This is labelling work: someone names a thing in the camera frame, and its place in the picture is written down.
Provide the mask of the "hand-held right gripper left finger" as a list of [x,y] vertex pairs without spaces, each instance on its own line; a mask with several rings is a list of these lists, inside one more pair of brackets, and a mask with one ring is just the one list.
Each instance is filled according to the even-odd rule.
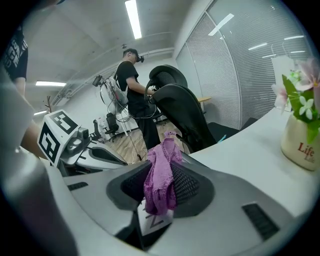
[[147,162],[114,170],[63,177],[47,169],[55,202],[79,252],[143,252],[139,203],[125,194],[121,183],[145,171]]

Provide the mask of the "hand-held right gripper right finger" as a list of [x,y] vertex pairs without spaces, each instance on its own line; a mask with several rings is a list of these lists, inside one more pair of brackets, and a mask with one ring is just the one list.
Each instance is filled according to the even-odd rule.
[[270,256],[299,226],[282,205],[246,180],[187,162],[173,171],[196,180],[193,196],[149,248],[153,256]]

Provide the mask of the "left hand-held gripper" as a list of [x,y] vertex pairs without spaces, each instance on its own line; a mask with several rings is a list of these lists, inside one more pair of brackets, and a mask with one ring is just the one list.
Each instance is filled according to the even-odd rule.
[[90,143],[89,130],[77,124],[63,109],[44,116],[37,144],[50,165],[63,176],[107,171],[128,163],[103,143]]

